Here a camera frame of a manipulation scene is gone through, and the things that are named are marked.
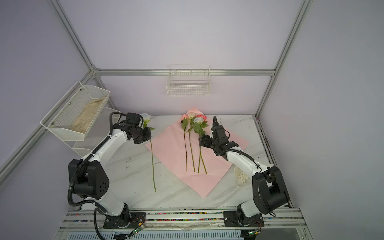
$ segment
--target flower stem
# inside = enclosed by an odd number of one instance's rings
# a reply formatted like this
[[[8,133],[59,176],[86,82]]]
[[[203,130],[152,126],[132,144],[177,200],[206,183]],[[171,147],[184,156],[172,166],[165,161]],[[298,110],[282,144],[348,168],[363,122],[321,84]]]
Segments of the flower stem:
[[[152,153],[152,176],[153,176],[153,187],[155,188],[155,192],[156,192],[156,185],[155,185],[155,165],[153,164],[152,141],[149,140],[149,142],[151,143],[151,153]]]
[[[201,146],[199,146],[200,154],[199,154],[199,167],[197,168],[197,173],[199,173],[200,170],[200,159],[201,159]]]
[[[192,155],[193,172],[196,172],[196,170],[195,170],[195,162],[193,161],[193,153],[192,153],[191,131],[189,131],[189,145],[191,146],[191,155]]]
[[[204,166],[205,174],[207,174],[207,170],[205,168],[205,164],[204,164],[204,160],[203,160],[203,155],[201,155],[201,152],[200,152],[200,157],[201,157],[201,162],[203,163],[203,166]]]
[[[187,173],[187,143],[185,142],[185,130],[184,130],[184,146],[185,146],[185,173]]]

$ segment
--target brown cloth in basket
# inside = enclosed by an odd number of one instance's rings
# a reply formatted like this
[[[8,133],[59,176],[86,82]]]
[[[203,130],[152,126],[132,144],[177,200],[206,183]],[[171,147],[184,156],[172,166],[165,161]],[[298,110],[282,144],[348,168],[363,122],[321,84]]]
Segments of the brown cloth in basket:
[[[105,97],[93,99],[87,103],[81,114],[76,118],[71,126],[72,131],[85,133],[90,126],[96,113],[99,111],[101,104],[104,102]]]

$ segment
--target marble tabletop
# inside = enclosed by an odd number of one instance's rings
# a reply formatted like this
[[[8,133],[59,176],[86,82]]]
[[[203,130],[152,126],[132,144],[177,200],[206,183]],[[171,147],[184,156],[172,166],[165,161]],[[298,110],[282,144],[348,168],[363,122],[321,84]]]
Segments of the marble tabletop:
[[[150,127],[152,138],[156,138],[167,126],[180,116],[152,116]],[[249,142],[244,150],[262,164],[269,164],[252,115],[217,115],[221,125],[242,136]],[[179,180],[154,156],[155,193],[152,180],[151,152],[146,143],[135,145],[133,141],[124,143],[105,166],[110,186],[109,190],[131,210],[177,210],[177,209],[233,209],[238,204],[252,198],[252,185],[238,187],[234,165],[214,187],[202,198],[192,188]],[[94,206],[85,204],[83,209]]]

